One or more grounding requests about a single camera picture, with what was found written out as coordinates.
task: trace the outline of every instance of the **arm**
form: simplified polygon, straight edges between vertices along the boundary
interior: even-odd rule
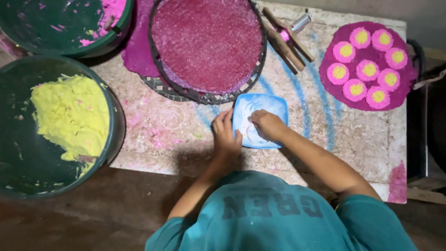
[[[212,128],[214,129],[214,158],[209,167],[175,204],[172,211],[170,211],[168,220],[173,217],[186,217],[190,214],[197,214],[206,199],[213,192],[217,181],[230,173],[231,161],[240,155],[243,139],[239,131],[237,131],[237,137],[234,138],[231,123],[233,112],[233,109],[222,112],[212,122]]]
[[[333,191],[363,194],[381,200],[373,187],[351,166],[288,128],[276,115],[255,111],[251,121],[271,140],[281,142]]]

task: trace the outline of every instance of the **work table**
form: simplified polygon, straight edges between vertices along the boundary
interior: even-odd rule
[[[262,1],[257,4],[259,9],[268,7],[286,24],[305,13],[305,8],[299,6]],[[285,98],[289,106],[290,128],[350,164],[372,184],[384,201],[405,203],[405,103],[387,112],[351,109],[325,91],[318,68],[339,27],[373,21],[395,30],[405,40],[406,23],[314,8],[308,9],[308,13],[312,22],[298,37],[315,56],[315,61],[295,76],[268,46],[261,77],[250,92]],[[191,101],[171,101],[145,85],[138,74],[129,72],[120,55],[93,69],[117,95],[126,117],[124,145],[111,167],[181,176],[196,176],[206,168],[213,150],[211,122],[220,111],[229,109],[232,102],[198,105]],[[161,121],[168,127],[181,126],[169,130]],[[286,151],[243,148],[242,153],[245,170],[270,173],[289,184],[310,187],[318,184],[315,177]]]

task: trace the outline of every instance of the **pink flower decoration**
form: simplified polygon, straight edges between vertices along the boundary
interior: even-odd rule
[[[375,72],[373,73],[373,75],[368,76],[363,72],[363,69],[369,67],[370,64],[373,64],[373,66],[375,67]],[[358,66],[356,66],[356,75],[362,81],[374,81],[379,74],[380,74],[380,69],[378,65],[373,61],[363,60],[358,64]]]
[[[393,59],[394,53],[398,53],[398,54],[401,53],[403,55],[403,59],[401,62],[396,62]],[[385,58],[386,58],[387,64],[396,70],[402,69],[407,65],[407,54],[404,50],[402,50],[400,48],[391,48],[390,50],[388,50],[386,52]]]
[[[396,82],[393,85],[386,82],[387,74],[393,74],[396,77]],[[393,69],[387,68],[383,70],[378,76],[378,84],[381,87],[386,88],[390,92],[395,91],[398,88],[398,86],[400,86],[400,74]]]
[[[375,109],[382,109],[390,104],[389,92],[381,86],[370,87],[365,100],[370,107]]]
[[[356,41],[356,35],[358,35],[360,32],[365,32],[367,34],[367,40],[362,44],[360,44]],[[356,28],[350,34],[350,43],[358,49],[367,48],[370,45],[371,40],[372,39],[370,37],[370,32],[368,30],[364,29],[364,27]]]
[[[383,33],[389,37],[388,44],[383,44],[380,41],[380,37]],[[372,35],[372,45],[377,50],[387,51],[393,46],[393,37],[390,34],[390,32],[386,31],[386,29],[379,29],[375,31]]]
[[[336,78],[333,75],[333,71],[335,71],[336,67],[341,67],[345,70],[345,75],[340,79]],[[349,79],[350,73],[348,72],[348,68],[345,65],[343,65],[341,63],[333,63],[327,69],[327,77],[328,77],[328,80],[330,80],[330,82],[332,82],[333,84],[343,84]]]
[[[365,84],[359,80],[359,79],[351,79],[345,83],[345,85],[342,88],[342,91],[344,93],[344,96],[353,101],[357,102],[361,99],[363,99],[367,94],[367,87]]]
[[[344,46],[349,46],[351,48],[351,54],[348,56],[343,56],[341,54],[341,49]],[[349,42],[339,42],[337,45],[333,47],[333,55],[334,57],[341,63],[349,63],[351,62],[356,55],[355,48]]]

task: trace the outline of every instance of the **blue plastic bowl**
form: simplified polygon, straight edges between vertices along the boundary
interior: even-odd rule
[[[232,117],[232,131],[238,129],[243,135],[242,145],[257,149],[275,149],[281,148],[277,142],[268,141],[259,136],[259,132],[252,123],[249,123],[248,117],[256,110],[266,110],[281,118],[288,126],[288,104],[285,99],[263,93],[247,93],[238,96],[235,101],[234,115]]]

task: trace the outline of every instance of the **dark green bucket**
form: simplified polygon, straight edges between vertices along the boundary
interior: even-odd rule
[[[102,154],[79,179],[81,163],[61,160],[65,152],[42,135],[32,117],[36,110],[31,87],[57,81],[61,74],[84,75],[104,83],[90,68],[59,56],[30,56],[0,68],[0,193],[18,199],[46,198],[69,191],[110,163],[124,141],[125,119],[110,88],[101,87],[107,101],[110,128]]]
[[[112,51],[125,39],[132,8],[133,0],[127,0],[113,29],[84,47],[79,41],[92,40],[86,32],[98,29],[103,14],[100,0],[0,0],[0,29],[35,54],[95,57]]]

